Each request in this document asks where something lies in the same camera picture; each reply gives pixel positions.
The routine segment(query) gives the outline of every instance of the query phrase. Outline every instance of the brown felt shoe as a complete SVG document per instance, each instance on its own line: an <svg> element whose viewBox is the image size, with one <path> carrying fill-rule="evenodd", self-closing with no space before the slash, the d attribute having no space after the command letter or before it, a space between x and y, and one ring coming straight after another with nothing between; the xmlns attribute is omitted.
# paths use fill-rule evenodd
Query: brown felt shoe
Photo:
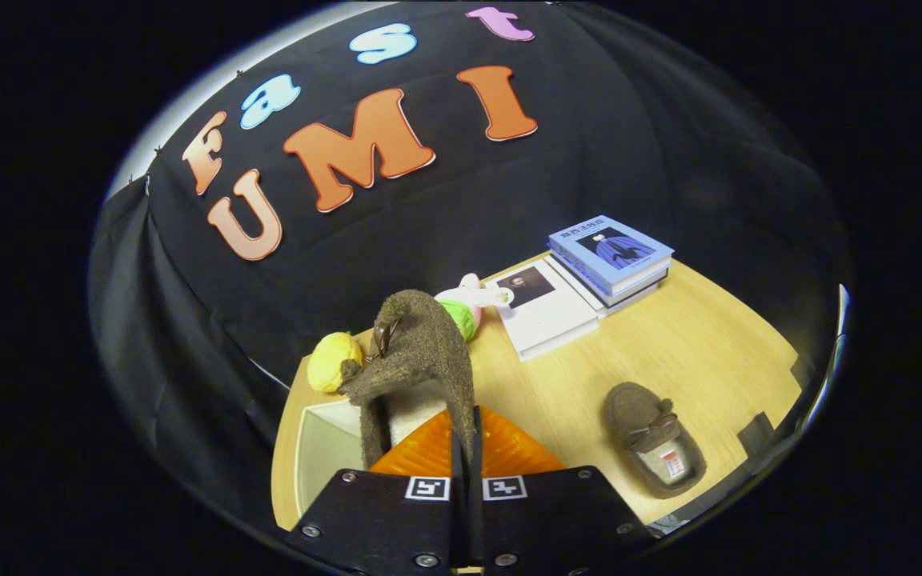
<svg viewBox="0 0 922 576"><path fill-rule="evenodd" d="M612 438L656 498L687 491L706 474L707 463L681 426L670 398L634 382L618 384L603 402L603 419Z"/></svg>

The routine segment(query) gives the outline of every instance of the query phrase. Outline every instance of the table surface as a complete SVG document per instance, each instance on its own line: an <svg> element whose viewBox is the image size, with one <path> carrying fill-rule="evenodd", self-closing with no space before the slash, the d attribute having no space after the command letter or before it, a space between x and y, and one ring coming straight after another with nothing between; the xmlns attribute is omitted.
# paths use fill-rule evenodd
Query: table surface
<svg viewBox="0 0 922 576"><path fill-rule="evenodd" d="M355 335L366 354L371 332ZM760 412L778 427L801 391L791 373L797 356L791 344L735 296L676 260L659 290L559 349L521 362L491 307L483 309L468 346L476 404L522 427L566 466L599 467L644 524L678 510L745 462L739 431ZM301 413L344 398L308 386L308 358L297 369L272 456L272 506L286 530L299 520L294 456ZM629 380L674 402L707 459L703 480L680 496L652 497L604 429L603 399Z"/></svg>

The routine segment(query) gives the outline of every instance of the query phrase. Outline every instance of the orange letter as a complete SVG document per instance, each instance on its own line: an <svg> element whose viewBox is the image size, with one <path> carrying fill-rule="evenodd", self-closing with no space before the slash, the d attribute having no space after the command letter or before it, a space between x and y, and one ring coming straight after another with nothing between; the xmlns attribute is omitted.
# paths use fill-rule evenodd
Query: orange letter
<svg viewBox="0 0 922 576"><path fill-rule="evenodd" d="M483 109L490 119L486 138L491 141L509 141L535 132L535 120L522 112L508 78L514 74L505 66L479 66L458 74L458 80L475 88L483 101Z"/></svg>
<svg viewBox="0 0 922 576"><path fill-rule="evenodd" d="M245 260L260 260L270 255L279 245L283 237L283 228L279 225L279 218L266 200L263 189L259 186L259 171L252 168L238 178L234 184L234 194L244 197L248 206L263 223L263 232L258 238L244 234L234 213L230 211L231 201L227 197L220 198L208 212L208 223L217 227L222 239L230 248Z"/></svg>
<svg viewBox="0 0 922 576"><path fill-rule="evenodd" d="M283 143L287 154L297 154L319 193L315 208L329 212L343 206L354 189L333 175L333 168L356 185L372 187L375 182L375 150L383 160L380 174L397 178L431 164L436 158L430 147L415 138L400 109L403 92L392 88L371 94L355 109L355 133L351 138L322 124L308 124Z"/></svg>
<svg viewBox="0 0 922 576"><path fill-rule="evenodd" d="M219 167L222 166L222 159L212 158L209 153L219 152L222 147L222 134L215 128L225 121L226 112L215 113L201 132L194 136L194 141L187 145L180 158L190 164L190 172L194 174L194 192L197 192L198 196L205 194L205 189L212 183L212 178L219 174Z"/></svg>

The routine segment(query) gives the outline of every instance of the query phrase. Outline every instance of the letter m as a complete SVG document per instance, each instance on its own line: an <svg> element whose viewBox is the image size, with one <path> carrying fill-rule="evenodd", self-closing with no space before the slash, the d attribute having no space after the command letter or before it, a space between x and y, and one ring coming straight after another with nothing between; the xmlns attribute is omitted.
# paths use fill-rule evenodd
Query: letter m
<svg viewBox="0 0 922 576"><path fill-rule="evenodd" d="M375 150L384 178L398 178L432 164L436 154L422 146L400 109L403 92L389 89L371 94L355 109L355 133L350 138L322 124L310 124L287 138L283 150L297 154L315 185L315 208L329 212L351 200L354 189L333 175L335 168L362 187L375 182Z"/></svg>

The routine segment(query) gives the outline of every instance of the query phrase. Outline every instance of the book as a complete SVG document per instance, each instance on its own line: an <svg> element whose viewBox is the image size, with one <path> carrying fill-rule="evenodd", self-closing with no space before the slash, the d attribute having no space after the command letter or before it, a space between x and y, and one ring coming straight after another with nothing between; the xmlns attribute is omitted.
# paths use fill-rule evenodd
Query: book
<svg viewBox="0 0 922 576"><path fill-rule="evenodd" d="M592 292L592 295L595 296L596 299L599 299L601 302L603 302L604 306L618 305L618 303L622 302L625 298L629 298L629 296L634 295L644 287L658 283L667 277L667 270L671 269L670 260L667 260L666 262L658 262L655 266L651 266L650 270L644 270L643 274L639 275L643 277L641 280L636 282L636 284L632 284L626 287L621 292L615 292L612 295L606 295L604 294L603 289L599 288L599 286L593 283L591 278L587 278L584 273L579 272L578 267L574 266L573 263L571 263L567 258L564 258L556 252L549 254L547 257L553 260L553 262L556 262L557 267L566 270L566 272L571 275L570 282L574 282L575 284L578 284L579 286L582 286L586 290Z"/></svg>
<svg viewBox="0 0 922 576"><path fill-rule="evenodd" d="M584 299L593 310L596 310L596 317L600 318L600 320L603 320L603 318L607 316L611 316L611 314L614 314L618 310L624 310L625 307L631 305L631 303L639 302L639 300L645 298L645 296L656 292L659 284L668 274L668 269L663 269L661 272L648 278L647 281L621 292L621 298L609 298L604 300L591 288L592 284L587 283L584 278L579 278L578 274L574 273L573 270L569 270L559 259L554 258L553 254L548 255L546 260L549 265L556 270L557 274L560 274L561 278L567 280L567 283L575 288L575 292L578 292L579 295L582 296L582 299Z"/></svg>
<svg viewBox="0 0 922 576"><path fill-rule="evenodd" d="M515 293L510 307L497 311L522 362L599 328L596 310L545 259L490 278L486 286Z"/></svg>
<svg viewBox="0 0 922 576"><path fill-rule="evenodd" d="M674 253L672 248L607 216L550 234L547 245L607 296L670 266Z"/></svg>

